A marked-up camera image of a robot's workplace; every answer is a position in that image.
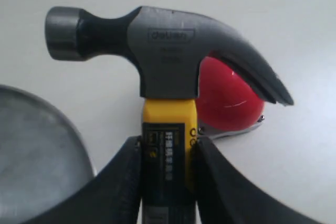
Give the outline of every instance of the white surface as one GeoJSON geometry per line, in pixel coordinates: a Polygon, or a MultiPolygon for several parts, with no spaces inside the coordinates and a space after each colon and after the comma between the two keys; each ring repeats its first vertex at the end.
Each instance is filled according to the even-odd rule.
{"type": "Polygon", "coordinates": [[[139,5],[161,6],[209,15],[240,30],[279,73],[296,105],[268,105],[261,128],[217,146],[272,196],[336,223],[335,0],[0,0],[1,83],[33,92],[65,112],[101,169],[127,136],[140,133],[139,76],[116,56],[53,61],[44,18],[55,5],[104,17],[139,5]]]}

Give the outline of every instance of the gray metal dish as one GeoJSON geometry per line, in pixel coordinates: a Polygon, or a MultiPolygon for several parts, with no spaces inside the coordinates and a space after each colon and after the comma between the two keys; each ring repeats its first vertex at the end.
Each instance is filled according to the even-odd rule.
{"type": "Polygon", "coordinates": [[[0,224],[41,214],[93,177],[80,136],[60,111],[0,85],[0,224]]]}

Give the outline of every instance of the claw hammer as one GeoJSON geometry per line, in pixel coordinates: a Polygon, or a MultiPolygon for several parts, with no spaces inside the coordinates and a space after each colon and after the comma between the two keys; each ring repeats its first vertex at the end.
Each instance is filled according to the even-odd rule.
{"type": "Polygon", "coordinates": [[[126,57],[140,75],[142,218],[144,224],[194,224],[193,145],[197,141],[198,69],[215,57],[267,102],[293,99],[262,55],[235,29],[210,17],[141,6],[103,19],[72,7],[54,7],[45,36],[56,60],[98,55],[126,57]]]}

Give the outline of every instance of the hammer head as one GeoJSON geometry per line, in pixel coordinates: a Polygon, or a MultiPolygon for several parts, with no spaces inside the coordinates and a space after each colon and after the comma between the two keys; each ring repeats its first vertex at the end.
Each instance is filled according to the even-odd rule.
{"type": "Polygon", "coordinates": [[[262,55],[235,29],[203,15],[143,6],[121,18],[101,19],[83,9],[54,7],[45,33],[54,59],[126,57],[139,71],[145,98],[196,98],[199,67],[210,55],[230,66],[263,100],[293,105],[262,55]]]}

